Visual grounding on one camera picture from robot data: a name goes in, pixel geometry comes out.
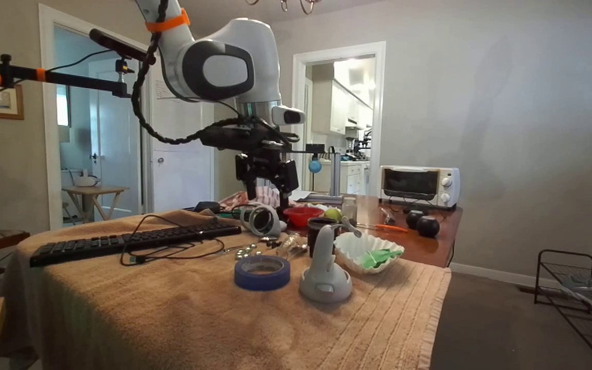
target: door frame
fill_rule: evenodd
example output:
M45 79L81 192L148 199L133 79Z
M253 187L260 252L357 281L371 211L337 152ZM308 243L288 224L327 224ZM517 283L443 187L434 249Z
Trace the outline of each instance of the door frame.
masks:
M54 26L66 26L75 32L88 35L91 28L100 28L133 48L143 49L143 45L135 43L133 39L127 39L122 35L116 35L113 30L107 30L102 26L97 26L92 22L86 22L81 19L75 19L72 14L66 14L62 9L55 9L52 6L39 4L39 40L41 40L41 65L54 65ZM43 88L43 126L45 126L45 166L47 166L47 205L48 205L48 230L62 228L62 177L60 177L60 149L58 149L58 126L55 126L55 95L54 95L54 83L41 83ZM149 102L148 98L142 101L143 111L148 111ZM142 156L142 188L140 198L146 199L146 183L148 178L143 177L146 173L146 133L142 131L140 138L140 156Z
M371 107L371 159L369 159L367 196L378 196L387 40L293 53L292 97L296 107L308 111L310 101L305 101L305 67L314 64L327 64L349 58L375 58L375 101ZM308 126L297 126L296 131L299 138L304 138L304 141L313 138ZM296 163L297 163L297 178L305 178L305 160L297 156Z

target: baseboard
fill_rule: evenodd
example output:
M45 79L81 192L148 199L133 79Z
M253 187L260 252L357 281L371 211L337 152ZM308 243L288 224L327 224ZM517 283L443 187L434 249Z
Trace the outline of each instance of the baseboard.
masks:
M478 276L478 278L487 278L487 280L495 280L495 281L503 281L503 283L511 283L511 286L525 286L525 288L537 286L535 276L487 268L487 266L478 266L478 264L452 262L452 272L464 273L464 276ZM540 286L557 286L557 283L550 278L540 278Z

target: microwave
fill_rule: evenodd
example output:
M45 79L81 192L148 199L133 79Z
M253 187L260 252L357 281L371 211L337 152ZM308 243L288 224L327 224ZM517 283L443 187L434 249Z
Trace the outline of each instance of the microwave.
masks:
M453 166L380 166L380 199L430 207L453 207L461 196L461 170Z

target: ceiling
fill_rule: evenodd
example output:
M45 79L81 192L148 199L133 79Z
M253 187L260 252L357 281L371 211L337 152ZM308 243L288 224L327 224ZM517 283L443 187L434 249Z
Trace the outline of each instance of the ceiling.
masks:
M194 35L209 35L223 26L229 19L250 17L264 22L289 20L308 17L299 9L299 0L285 0L288 13L282 9L283 0L259 0L248 6L250 0L178 0L191 17L191 28ZM318 0L313 14L335 13L349 6L362 6L375 0Z

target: white cabinet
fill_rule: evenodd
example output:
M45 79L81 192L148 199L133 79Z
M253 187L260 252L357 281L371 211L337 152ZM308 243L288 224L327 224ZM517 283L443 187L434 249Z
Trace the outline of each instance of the white cabinet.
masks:
M316 192L328 192L331 190L331 174L333 164L331 160L320 160L320 173L314 177L314 190ZM356 192L365 196L367 190L367 177L369 174L369 163L365 160L343 160L338 168L338 190L340 192Z
M365 127L371 108L335 79L333 65L313 67L313 131L345 136L348 126Z

